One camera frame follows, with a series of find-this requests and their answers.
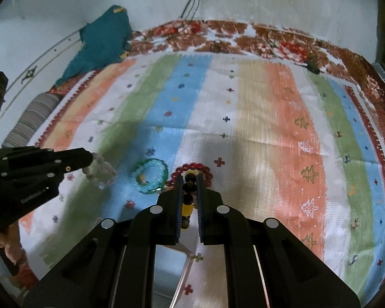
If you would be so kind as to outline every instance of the striped pillow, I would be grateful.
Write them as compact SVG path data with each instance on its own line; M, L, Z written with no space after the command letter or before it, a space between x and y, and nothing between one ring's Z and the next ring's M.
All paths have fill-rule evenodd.
M63 98L60 94L41 93L24 110L16 126L3 141L3 148L27 146L39 127L50 116Z

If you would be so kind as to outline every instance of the black bead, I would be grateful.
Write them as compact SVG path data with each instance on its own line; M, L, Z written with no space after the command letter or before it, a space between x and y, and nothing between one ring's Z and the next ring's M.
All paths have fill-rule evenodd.
M184 192L191 193L197 191L197 186L193 182L184 183Z
M190 226L190 217L183 216L181 218L181 228L187 229Z
M189 193L186 193L183 197L183 204L184 205L191 205L193 203L193 196Z
M197 180L197 176L195 174L193 174L192 172L189 172L184 177L184 181L186 181L186 182L193 182L193 183L195 183L196 180Z

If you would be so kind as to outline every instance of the red beaded bracelet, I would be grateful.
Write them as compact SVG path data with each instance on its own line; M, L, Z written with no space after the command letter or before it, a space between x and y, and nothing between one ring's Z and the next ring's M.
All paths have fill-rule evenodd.
M172 190L175 187L175 182L177 180L177 176L179 174L182 174L185 171L189 170L197 170L197 171L202 171L204 174L204 184L206 187L211 186L211 180L213 178L213 174L210 173L210 168L205 167L202 163L185 163L183 164L182 167L177 167L175 171L171 174L171 179L167 182L165 182L165 185L167 186L167 190Z

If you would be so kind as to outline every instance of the black object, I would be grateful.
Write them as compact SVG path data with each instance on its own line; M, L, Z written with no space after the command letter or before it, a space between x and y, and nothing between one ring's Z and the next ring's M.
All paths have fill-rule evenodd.
M0 109L7 87L0 72ZM93 155L84 148L54 152L39 147L0 149L0 228L58 196L64 174L88 167Z
M184 205L191 205L193 203L194 199L193 196L190 195L189 193L186 193L183 197L183 204Z
M192 172L189 172L187 175L184 176L184 181L186 182L193 182L195 183L197 180L197 177Z
M103 220L27 294L23 307L150 308L155 245L179 240L182 187L179 175L173 191L133 220ZM197 196L201 241L224 245L230 308L265 308L267 300L274 308L360 308L355 293L278 220L246 219L206 189L202 174Z

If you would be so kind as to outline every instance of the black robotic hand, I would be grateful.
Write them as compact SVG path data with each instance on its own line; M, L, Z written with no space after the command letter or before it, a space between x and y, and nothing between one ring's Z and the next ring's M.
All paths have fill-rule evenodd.
M58 196L64 174L88 167L84 148L55 152L39 147L0 149L0 228Z

